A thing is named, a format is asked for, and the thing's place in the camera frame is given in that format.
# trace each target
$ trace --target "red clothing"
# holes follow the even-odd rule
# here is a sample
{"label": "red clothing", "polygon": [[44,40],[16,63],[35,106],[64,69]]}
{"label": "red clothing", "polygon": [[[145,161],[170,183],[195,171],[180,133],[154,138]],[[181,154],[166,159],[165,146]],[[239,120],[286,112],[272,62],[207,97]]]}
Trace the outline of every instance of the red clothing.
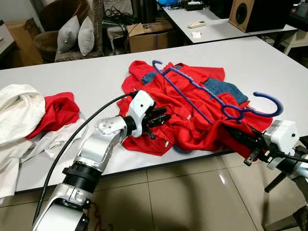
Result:
{"label": "red clothing", "polygon": [[64,125],[75,123],[79,119],[79,107],[71,92],[45,97],[45,115],[26,139],[31,139],[42,131],[57,131]]}
{"label": "red clothing", "polygon": [[[181,66],[181,72],[193,77],[194,81],[200,85],[209,77],[224,80],[223,68],[178,65]],[[164,69],[170,66],[173,66],[173,64],[169,63]],[[128,137],[122,145],[129,150],[163,155],[173,144],[184,151],[217,151],[221,146],[228,146],[242,156],[248,157],[251,150],[233,139],[224,130],[223,125],[252,134],[247,124],[263,131],[272,122],[272,118],[260,117],[253,113],[245,113],[245,118],[241,124],[234,120],[226,120],[225,115],[220,110],[221,105],[215,99],[210,99],[208,93],[197,89],[179,74],[169,72],[167,77],[214,123],[211,125],[161,75],[158,74],[152,82],[143,85],[142,77],[149,72],[156,72],[152,66],[143,61],[134,61],[129,67],[129,72],[132,75],[124,80],[123,91],[129,93],[134,90],[144,90],[156,101],[157,107],[166,107],[167,113],[172,115],[168,122],[151,129],[156,135],[155,140],[151,140],[147,134],[142,134],[138,138]],[[218,97],[224,103],[234,104],[241,108],[248,104],[247,101],[239,106],[235,98],[229,93],[220,94]],[[121,115],[125,116],[130,102],[131,99],[129,98],[118,102]],[[231,111],[230,114],[237,116],[235,111]]]}

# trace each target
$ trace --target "gray pillow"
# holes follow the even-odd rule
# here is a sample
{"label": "gray pillow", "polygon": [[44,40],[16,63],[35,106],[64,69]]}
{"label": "gray pillow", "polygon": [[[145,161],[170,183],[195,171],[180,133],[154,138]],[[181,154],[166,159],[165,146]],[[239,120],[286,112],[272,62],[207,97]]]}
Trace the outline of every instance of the gray pillow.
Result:
{"label": "gray pillow", "polygon": [[77,16],[72,17],[64,24],[63,27],[61,27],[57,39],[58,52],[60,54],[72,49],[72,47],[76,43],[79,28],[80,26]]}
{"label": "gray pillow", "polygon": [[83,56],[86,56],[91,52],[94,47],[94,26],[89,17],[81,24],[78,33],[78,45],[80,52]]}

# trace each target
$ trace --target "white desk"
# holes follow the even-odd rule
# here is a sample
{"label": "white desk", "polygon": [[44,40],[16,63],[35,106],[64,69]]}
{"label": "white desk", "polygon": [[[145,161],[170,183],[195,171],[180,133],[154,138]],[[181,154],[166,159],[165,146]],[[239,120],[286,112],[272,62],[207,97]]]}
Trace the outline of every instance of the white desk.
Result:
{"label": "white desk", "polygon": [[[224,67],[225,81],[235,84],[251,100],[250,105],[262,112],[275,110],[273,103],[252,94],[260,91],[277,97],[284,112],[277,119],[297,123],[301,136],[308,135],[308,69],[296,63],[257,37],[239,38],[164,50],[101,57],[63,63],[28,66],[0,71],[0,89],[9,84],[29,84],[44,95],[71,91],[85,117],[103,104],[122,94],[121,84],[128,76],[134,60],[164,64],[183,62],[195,66]],[[116,105],[103,117],[115,116]],[[212,152],[193,151],[181,154],[171,149],[162,157],[130,152],[118,146],[104,174],[130,171],[175,161],[211,155]],[[75,153],[60,160],[50,185],[62,181],[63,168],[70,165]],[[42,187],[52,160],[42,153],[21,165],[17,191]]]}
{"label": "white desk", "polygon": [[0,26],[0,37],[3,38],[2,41],[0,41],[0,59],[2,56],[5,55],[5,53],[14,45],[14,39],[11,36],[8,28],[6,28],[5,24],[2,24]]}
{"label": "white desk", "polygon": [[[168,7],[164,11],[170,19],[177,25],[177,27],[185,34],[191,43],[204,43],[226,39],[235,39],[242,37],[249,37],[254,35],[262,35],[268,33],[278,33],[285,31],[297,30],[297,28],[286,25],[284,29],[266,30],[244,33],[228,22],[228,18],[220,19],[209,8],[204,8],[201,11],[187,11],[185,9],[169,10]],[[206,26],[189,28],[188,23],[195,23],[199,21],[206,21]],[[193,38],[192,32],[200,31],[201,38]]]}

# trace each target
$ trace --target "blue plastic hanger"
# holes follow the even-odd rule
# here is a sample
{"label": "blue plastic hanger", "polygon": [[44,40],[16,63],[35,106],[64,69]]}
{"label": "blue plastic hanger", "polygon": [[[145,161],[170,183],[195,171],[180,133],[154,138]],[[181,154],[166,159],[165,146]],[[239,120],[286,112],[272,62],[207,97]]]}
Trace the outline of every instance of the blue plastic hanger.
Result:
{"label": "blue plastic hanger", "polygon": [[[160,71],[159,68],[156,66],[156,64],[162,64],[161,61],[157,61],[157,60],[153,60],[152,62],[153,64],[153,67],[156,69],[156,71],[158,71],[158,73],[160,73],[164,78],[165,80],[168,81],[168,83],[170,83],[170,85],[191,105],[194,107],[194,109],[196,109],[196,111],[207,121],[209,122],[210,124],[213,124],[213,122],[210,121],[209,118],[207,118],[200,110],[199,108],[196,107],[196,105],[193,104],[193,102],[191,102],[186,96],[185,94],[174,84],[171,82],[171,80],[166,76],[166,74],[170,71],[174,71],[176,73],[178,73],[179,75],[185,77],[186,79],[189,80],[189,82],[191,84],[193,84],[195,87],[197,87],[198,89],[200,90],[204,90],[205,92],[207,92],[208,94],[210,94],[217,102],[219,102],[221,104],[221,112],[228,118],[228,119],[234,119],[234,120],[237,120],[239,122],[241,122],[241,119],[244,118],[244,113],[246,112],[251,112],[253,114],[256,114],[258,116],[262,116],[262,117],[274,117],[274,116],[278,116],[280,115],[282,112],[283,112],[283,105],[282,103],[277,100],[276,98],[272,97],[272,96],[269,96],[267,94],[264,94],[264,93],[260,93],[260,92],[254,92],[254,96],[257,96],[257,97],[263,97],[263,98],[267,98],[269,100],[271,100],[272,102],[274,102],[277,106],[277,110],[274,112],[274,113],[263,113],[263,112],[258,112],[258,111],[255,111],[254,109],[251,109],[251,108],[247,108],[247,109],[241,109],[233,104],[226,104],[224,103],[220,98],[218,98],[215,94],[213,94],[210,90],[208,90],[206,87],[202,87],[200,86],[199,84],[197,84],[196,82],[194,82],[193,78],[189,77],[188,75],[182,73],[181,71],[173,68],[173,67],[170,67],[168,68],[167,70],[165,70],[164,72]],[[240,114],[238,117],[236,116],[231,116],[227,111],[226,109],[227,108],[232,108],[236,111],[238,111],[238,113]]]}

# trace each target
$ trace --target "tiled floor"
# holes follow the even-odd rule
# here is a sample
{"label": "tiled floor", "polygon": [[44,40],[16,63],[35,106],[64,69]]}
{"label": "tiled floor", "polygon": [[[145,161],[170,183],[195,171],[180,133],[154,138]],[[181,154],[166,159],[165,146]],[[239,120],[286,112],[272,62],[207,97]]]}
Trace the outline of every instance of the tiled floor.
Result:
{"label": "tiled floor", "polygon": [[[98,220],[100,231],[262,231],[262,224],[304,205],[288,179],[264,193],[278,173],[260,162],[247,167],[238,154],[228,154],[103,178],[94,193],[100,219],[93,206],[89,231]],[[30,230],[38,196],[6,199],[0,231]]]}

